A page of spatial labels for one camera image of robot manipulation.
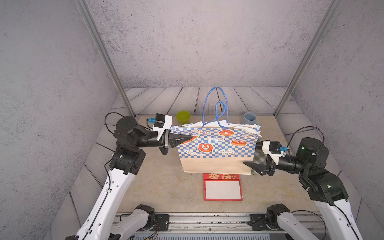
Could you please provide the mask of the blue checkered paper bag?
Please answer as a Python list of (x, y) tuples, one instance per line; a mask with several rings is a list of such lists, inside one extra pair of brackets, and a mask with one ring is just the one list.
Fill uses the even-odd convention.
[(257, 124), (232, 124), (229, 120), (228, 99), (218, 101), (215, 108), (223, 107), (213, 120), (202, 116), (195, 124), (174, 126), (172, 133), (191, 136), (178, 146), (185, 173), (250, 175), (256, 143), (261, 138)]

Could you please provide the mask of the red and white paper bag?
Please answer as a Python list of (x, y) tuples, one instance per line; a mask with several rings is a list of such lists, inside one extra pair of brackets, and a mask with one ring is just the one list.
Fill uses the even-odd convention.
[(242, 201), (239, 175), (203, 174), (205, 201)]

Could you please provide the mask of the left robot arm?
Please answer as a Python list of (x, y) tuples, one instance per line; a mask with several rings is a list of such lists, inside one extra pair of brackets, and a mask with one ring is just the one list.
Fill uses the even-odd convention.
[(171, 132), (172, 117), (156, 114), (152, 128), (140, 125), (134, 117), (122, 117), (113, 136), (117, 147), (105, 164), (107, 179), (87, 220), (69, 240), (127, 240), (139, 230), (151, 230), (155, 210), (138, 205), (127, 218), (114, 224), (118, 208), (146, 157), (144, 148), (158, 147), (165, 156), (170, 148), (193, 139)]

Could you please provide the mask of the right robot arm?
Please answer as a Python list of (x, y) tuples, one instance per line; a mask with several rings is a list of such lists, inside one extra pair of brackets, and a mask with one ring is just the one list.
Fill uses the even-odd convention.
[(264, 163), (245, 161), (244, 165), (261, 176), (273, 176), (277, 170), (297, 175), (310, 200), (320, 211), (326, 234), (332, 240), (363, 238), (343, 182), (325, 168), (329, 150), (323, 141), (303, 138), (294, 156), (286, 154), (280, 142), (261, 141), (256, 144), (256, 151), (263, 153)]

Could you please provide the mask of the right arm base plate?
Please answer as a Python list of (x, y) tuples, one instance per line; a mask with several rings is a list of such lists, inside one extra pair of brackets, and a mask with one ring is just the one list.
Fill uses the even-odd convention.
[(266, 231), (268, 229), (266, 221), (266, 214), (250, 214), (250, 221), (247, 222), (247, 225), (251, 226), (253, 231)]

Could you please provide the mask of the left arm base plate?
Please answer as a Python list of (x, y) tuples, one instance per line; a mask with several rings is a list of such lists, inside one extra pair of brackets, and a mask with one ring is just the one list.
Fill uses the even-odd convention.
[(170, 215), (168, 214), (155, 214), (154, 224), (150, 228), (151, 231), (167, 232), (169, 230)]

